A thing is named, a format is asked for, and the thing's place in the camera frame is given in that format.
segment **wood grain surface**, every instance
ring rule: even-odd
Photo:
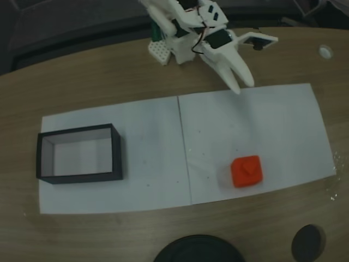
[[[237,34],[247,29],[236,30]],[[169,242],[210,234],[234,244],[247,261],[293,261],[297,230],[314,223],[327,235],[318,261],[349,261],[349,32],[263,28],[279,43],[240,54],[256,86],[310,82],[340,175],[266,194],[146,212],[40,215],[35,151],[41,118],[132,100],[223,90],[200,59],[160,66],[149,39],[88,50],[0,77],[0,260],[153,261]],[[333,59],[318,55],[330,46]],[[330,197],[338,194],[335,201]]]

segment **white paper sheet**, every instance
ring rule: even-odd
[[[41,131],[112,123],[123,138],[124,180],[39,182],[41,213],[107,213],[190,205],[177,97],[90,108],[43,118]]]
[[[309,84],[179,97],[192,204],[232,199],[334,173],[322,116]],[[259,155],[264,179],[237,189],[230,164]]]

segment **robotic arm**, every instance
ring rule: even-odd
[[[269,35],[249,32],[236,36],[227,30],[228,19],[217,3],[211,0],[141,0],[150,17],[163,32],[166,47],[181,64],[199,54],[228,87],[240,93],[234,73],[249,86],[253,76],[238,53],[239,44],[249,44],[262,50],[278,39]]]

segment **open box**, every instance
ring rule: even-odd
[[[112,124],[40,133],[37,178],[51,184],[121,180],[121,137]]]

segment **black cap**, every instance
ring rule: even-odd
[[[292,241],[292,255],[297,262],[313,262],[323,252],[326,237],[316,225],[301,228]]]
[[[245,262],[239,251],[214,236],[194,235],[166,246],[154,262]]]

